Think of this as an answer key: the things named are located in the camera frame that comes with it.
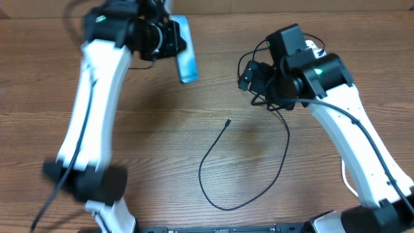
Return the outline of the blue Galaxy smartphone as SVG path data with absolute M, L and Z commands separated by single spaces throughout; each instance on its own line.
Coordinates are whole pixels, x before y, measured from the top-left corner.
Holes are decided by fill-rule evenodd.
M 175 57 L 180 82 L 196 82 L 199 79 L 199 73 L 188 18 L 184 15 L 170 15 L 169 18 L 178 23 L 179 42 L 185 42 L 185 49 L 179 49 L 180 52 Z

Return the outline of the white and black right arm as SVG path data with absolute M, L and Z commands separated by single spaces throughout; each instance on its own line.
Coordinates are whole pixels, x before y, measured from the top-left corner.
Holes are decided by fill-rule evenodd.
M 324 42 L 297 24 L 257 45 L 272 63 L 251 59 L 238 68 L 238 86 L 269 111 L 307 108 L 322 125 L 348 170 L 359 205 L 330 210 L 304 222 L 302 232 L 405 232 L 413 228 L 413 180 L 388 152 L 373 127 L 353 77 Z

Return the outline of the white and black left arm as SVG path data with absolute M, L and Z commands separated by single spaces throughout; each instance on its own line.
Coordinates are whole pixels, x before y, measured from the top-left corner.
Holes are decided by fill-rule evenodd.
M 55 161 L 43 165 L 55 182 L 85 205 L 99 232 L 138 232 L 124 198 L 127 169 L 111 164 L 114 117 L 136 52 L 154 63 L 187 48 L 171 1 L 106 1 L 84 17 L 80 81 L 67 134 Z

